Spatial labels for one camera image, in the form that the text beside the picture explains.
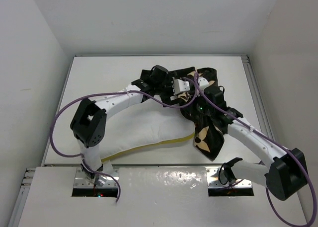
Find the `black joint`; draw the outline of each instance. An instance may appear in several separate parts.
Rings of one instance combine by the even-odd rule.
[[[99,144],[105,135],[106,117],[106,110],[94,101],[82,100],[70,125],[75,138],[86,148]]]
[[[243,159],[240,157],[236,157],[232,159],[231,161],[223,163],[223,174],[226,177],[226,179],[231,183],[232,181],[236,180],[236,177],[234,176],[234,173],[232,172],[232,167],[239,161],[242,161]]]
[[[304,154],[299,149],[293,149],[291,153],[308,172]],[[285,201],[307,185],[307,180],[296,162],[288,154],[274,160],[269,172],[265,174],[266,185],[277,199]]]
[[[148,85],[146,82],[144,82],[142,79],[137,79],[137,80],[134,80],[133,82],[131,82],[132,85],[135,85],[137,86],[140,91],[146,93],[146,94],[149,94],[151,96],[154,96],[155,95],[155,92],[154,90],[150,87],[150,85]],[[143,100],[142,102],[146,101],[147,99],[149,99],[147,96],[143,96]]]
[[[204,89],[204,94],[221,109],[226,109],[227,103],[224,100],[224,93],[217,86],[210,85]]]
[[[230,114],[232,114],[236,118],[243,118],[243,115],[238,112],[236,109],[228,107],[226,111]],[[233,123],[234,118],[232,118],[230,115],[227,114],[221,114],[217,121],[218,121],[218,126],[222,130],[223,134],[228,133],[228,125]]]
[[[168,70],[160,65],[155,65],[151,69],[152,73],[150,75],[150,78],[154,78],[157,80],[157,82],[162,82],[165,80],[166,75],[168,74]]]

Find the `cable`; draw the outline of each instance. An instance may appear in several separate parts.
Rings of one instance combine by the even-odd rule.
[[[221,183],[221,185],[223,185],[223,186],[225,186],[229,181],[227,180],[225,183],[222,183],[221,182],[221,170],[222,170],[222,168],[224,167],[224,164],[226,164],[226,162],[224,162],[222,165],[221,165],[221,167],[220,167],[220,170],[219,170],[219,173],[218,173],[218,179],[219,179],[219,182]]]
[[[93,196],[96,196],[96,184],[93,185]]]
[[[196,87],[196,89],[199,91],[199,93],[201,94],[201,96],[215,109],[219,110],[220,112],[230,116],[231,118],[235,119],[236,121],[238,121],[239,123],[241,123],[242,125],[244,125],[245,127],[249,128],[250,129],[250,126],[248,124],[246,124],[245,122],[243,122],[242,120],[238,119],[237,117],[235,117],[233,114],[231,113],[228,113],[227,111],[219,108],[216,104],[214,104],[211,100],[209,100],[209,98],[204,94],[204,92],[200,89],[200,86],[198,84],[198,81],[197,79],[195,79],[195,82],[194,82],[194,86]],[[310,188],[310,191],[312,193],[312,197],[313,197],[313,215],[311,217],[311,219],[309,220],[309,222],[306,224],[306,225],[294,225],[294,224],[291,224],[289,222],[287,222],[286,220],[284,220],[276,211],[271,199],[270,199],[270,196],[269,196],[269,191],[268,189],[266,188],[266,195],[267,195],[267,198],[268,198],[268,201],[269,201],[269,204],[271,206],[271,208],[273,209],[275,215],[282,221],[284,222],[285,224],[291,226],[291,227],[309,227],[311,226],[314,222],[315,222],[315,219],[316,219],[316,216],[317,216],[317,198],[316,198],[316,193],[315,193],[315,189],[314,189],[314,186],[313,186],[313,183],[312,181],[310,180],[306,170],[304,169],[304,167],[302,166],[302,164],[297,160],[297,158],[290,152],[289,149],[283,147],[281,144],[279,144],[278,142],[272,140],[271,138],[265,136],[264,134],[262,134],[261,132],[259,132],[258,130],[253,130],[253,132],[257,135],[259,135],[260,137],[266,139],[267,141],[277,145],[279,148],[281,148],[282,150],[284,150],[294,161],[295,163],[298,165],[298,167],[300,168],[301,172],[303,173],[303,175],[305,176],[307,182],[308,182],[308,185],[309,185],[309,188]]]
[[[84,160],[84,155],[82,153],[79,153],[79,154],[73,154],[73,155],[67,155],[67,154],[64,154],[64,153],[61,153],[55,146],[54,142],[53,142],[53,131],[54,131],[54,127],[55,127],[55,124],[56,124],[56,121],[57,119],[60,117],[60,115],[67,109],[69,108],[70,106],[72,106],[73,104],[83,100],[83,99],[86,99],[86,98],[91,98],[91,97],[98,97],[98,96],[108,96],[108,95],[125,95],[127,93],[138,93],[138,94],[142,94],[150,99],[153,99],[154,101],[156,101],[157,103],[163,105],[164,107],[168,107],[168,108],[172,108],[172,109],[182,109],[182,108],[185,108],[187,106],[189,106],[190,104],[193,103],[193,101],[195,100],[196,96],[197,96],[197,88],[195,88],[195,92],[193,94],[193,97],[191,98],[191,100],[184,104],[184,105],[181,105],[181,106],[172,106],[172,105],[168,105],[168,104],[165,104],[163,103],[161,100],[158,100],[154,97],[152,97],[151,95],[147,94],[147,93],[144,93],[142,91],[138,91],[138,90],[128,90],[127,92],[111,92],[111,93],[97,93],[97,94],[90,94],[90,95],[86,95],[86,96],[83,96],[83,97],[80,97],[76,100],[73,100],[72,102],[68,103],[67,105],[65,105],[54,117],[52,123],[51,123],[51,126],[50,126],[50,135],[49,135],[49,140],[50,140],[50,144],[51,144],[51,147],[52,149],[60,156],[62,157],[77,157],[77,156],[80,156],[83,158],[83,165],[87,168],[87,170],[89,170],[90,172],[92,173],[95,173],[95,174],[98,174],[98,175],[103,175],[103,176],[107,176],[107,177],[110,177],[112,178],[115,183],[117,184],[118,186],[118,195],[117,195],[117,199],[116,199],[116,202],[118,202],[119,200],[119,197],[120,197],[120,194],[121,194],[121,187],[119,185],[119,182],[111,175],[109,174],[106,174],[106,173],[103,173],[103,172],[97,172],[97,171],[94,171],[92,170],[85,162]]]
[[[236,183],[233,183],[233,184],[230,184],[230,185],[228,185],[228,186],[224,186],[224,187],[222,187],[222,188],[218,188],[218,189],[216,189],[216,191],[224,191],[224,190],[227,190],[227,189],[231,189],[231,188],[233,188],[234,186],[240,184],[242,181],[244,181],[244,179],[241,179],[240,181],[238,181],[238,182],[236,182]]]

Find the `white wall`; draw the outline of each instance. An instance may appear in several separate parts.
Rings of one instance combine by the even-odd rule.
[[[35,0],[68,55],[246,53],[276,0]]]
[[[275,134],[306,156],[318,191],[318,3],[277,0],[251,56]],[[309,188],[299,193],[306,218]]]
[[[0,0],[0,227],[41,162],[69,64],[33,0]]]

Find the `tan patch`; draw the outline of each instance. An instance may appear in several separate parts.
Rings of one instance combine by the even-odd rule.
[[[183,99],[185,102],[188,102],[189,97],[187,97],[186,93],[181,93],[178,95],[178,98]]]
[[[199,142],[199,143],[195,142],[195,138],[194,138],[193,142],[194,142],[194,145],[196,147],[198,147],[199,149],[211,152],[207,143],[205,141],[203,141],[207,136],[208,130],[209,130],[209,126],[205,127],[204,129],[202,129],[198,133],[197,137],[201,140],[201,142]]]
[[[196,71],[195,71],[195,72],[190,72],[190,73],[188,74],[188,76],[193,76],[193,77],[194,77],[194,73],[196,73]]]
[[[214,126],[214,128],[215,128],[219,133],[222,134],[222,131],[221,131],[217,126],[215,126],[215,125],[213,125],[213,126]]]

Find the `metal bracket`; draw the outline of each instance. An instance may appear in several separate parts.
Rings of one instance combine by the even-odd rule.
[[[24,205],[26,202],[26,198],[29,194],[29,190],[30,190],[30,186],[31,186],[31,183],[33,180],[34,173],[35,173],[35,168],[28,168],[25,171],[25,174],[24,174],[24,177],[22,180],[22,184],[21,184],[21,188],[20,188],[20,192],[19,192],[19,195],[16,199],[8,227],[17,227],[19,225],[21,215],[23,212],[23,208],[24,208]]]
[[[219,182],[218,173],[220,170],[220,166],[207,166],[206,167],[206,173],[207,173],[207,181],[208,181],[208,187],[209,189],[222,189],[225,187],[228,187],[229,185],[222,185]],[[252,182],[249,180],[243,180],[240,179],[236,180],[236,182],[240,182],[237,185],[234,185],[233,189],[252,189]]]
[[[255,106],[257,118],[260,124],[260,129],[262,133],[266,134],[268,137],[275,140],[275,136],[273,134],[272,126],[269,122],[266,108],[261,98],[261,94],[259,91],[259,85],[255,76],[255,72],[251,66],[250,59],[247,55],[241,56],[243,67],[245,70],[249,90],[252,95],[253,103]]]
[[[218,172],[221,168],[220,165],[217,166],[206,166],[206,174],[207,174],[207,185],[209,189],[220,189],[227,187],[222,185],[218,179]],[[118,169],[114,169],[114,172],[111,174],[116,180],[119,180],[118,177]],[[114,189],[117,188],[116,183],[110,177],[100,176],[99,183],[101,185],[96,186],[96,189]],[[93,188],[94,183],[87,178],[85,173],[81,170],[80,167],[77,168],[75,180],[74,180],[74,189],[90,189]],[[233,186],[234,189],[252,189],[252,182],[249,180],[243,180],[238,185]]]

